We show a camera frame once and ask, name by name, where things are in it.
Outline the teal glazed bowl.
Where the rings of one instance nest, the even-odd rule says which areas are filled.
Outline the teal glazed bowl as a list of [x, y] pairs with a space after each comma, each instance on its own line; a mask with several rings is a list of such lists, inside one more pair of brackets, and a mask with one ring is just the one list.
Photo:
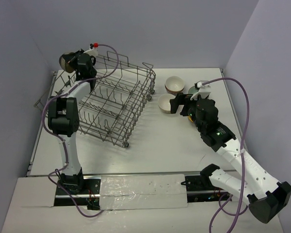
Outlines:
[[200, 90], [200, 88], [195, 88], [195, 86], [192, 86], [192, 87], [189, 89], [188, 94], [193, 95], [193, 94], [195, 94], [195, 93], [198, 93], [199, 90]]

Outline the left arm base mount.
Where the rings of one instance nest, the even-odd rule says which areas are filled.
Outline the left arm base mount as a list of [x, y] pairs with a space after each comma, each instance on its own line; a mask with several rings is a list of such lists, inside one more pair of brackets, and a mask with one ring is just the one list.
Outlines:
[[60, 184], [71, 195], [99, 194], [100, 179], [84, 178], [82, 170], [77, 175], [68, 176], [56, 172], [58, 177], [57, 184]]

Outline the plain white bowl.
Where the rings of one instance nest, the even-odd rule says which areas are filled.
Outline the plain white bowl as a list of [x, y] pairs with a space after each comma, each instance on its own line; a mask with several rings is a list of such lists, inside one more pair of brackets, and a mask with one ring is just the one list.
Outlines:
[[171, 113], [171, 104], [170, 100], [175, 98], [172, 94], [163, 94], [158, 98], [158, 107], [159, 109], [166, 114]]

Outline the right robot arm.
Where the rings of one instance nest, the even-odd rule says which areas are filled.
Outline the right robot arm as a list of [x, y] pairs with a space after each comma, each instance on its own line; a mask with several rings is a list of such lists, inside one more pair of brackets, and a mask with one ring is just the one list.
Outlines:
[[178, 93], [170, 100], [170, 105], [172, 114], [182, 106], [180, 114], [193, 121], [203, 142], [242, 177], [237, 179], [224, 173], [219, 166], [210, 164], [200, 172], [203, 188], [218, 187], [241, 198], [251, 214], [265, 224], [288, 204], [291, 185], [273, 177], [241, 147], [236, 135], [219, 121], [214, 100], [193, 99], [192, 95]]

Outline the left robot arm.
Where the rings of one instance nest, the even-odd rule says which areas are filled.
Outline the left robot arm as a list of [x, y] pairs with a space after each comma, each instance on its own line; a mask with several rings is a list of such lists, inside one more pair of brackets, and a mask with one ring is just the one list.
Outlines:
[[94, 68], [97, 55], [96, 49], [80, 49], [60, 56], [61, 68], [67, 73], [75, 73], [75, 82], [48, 106], [48, 127], [60, 137], [58, 141], [63, 145], [61, 157], [65, 168], [60, 179], [76, 194], [85, 188], [76, 148], [76, 132], [80, 125], [78, 103], [95, 87], [96, 81], [92, 78], [97, 74]]

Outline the brown ribbed bowl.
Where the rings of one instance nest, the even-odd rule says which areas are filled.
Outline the brown ribbed bowl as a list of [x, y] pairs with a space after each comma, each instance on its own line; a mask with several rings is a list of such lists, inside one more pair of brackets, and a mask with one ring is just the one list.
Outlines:
[[67, 63], [63, 60], [63, 54], [59, 58], [60, 67], [67, 72]]

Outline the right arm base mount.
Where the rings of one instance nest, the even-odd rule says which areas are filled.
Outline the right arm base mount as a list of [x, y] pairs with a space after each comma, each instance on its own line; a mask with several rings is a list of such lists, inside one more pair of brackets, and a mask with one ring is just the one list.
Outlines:
[[227, 200], [229, 193], [219, 187], [215, 187], [210, 182], [210, 175], [220, 167], [210, 164], [204, 168], [199, 175], [186, 175], [181, 185], [186, 187], [187, 201], [193, 202], [212, 202], [219, 198]]

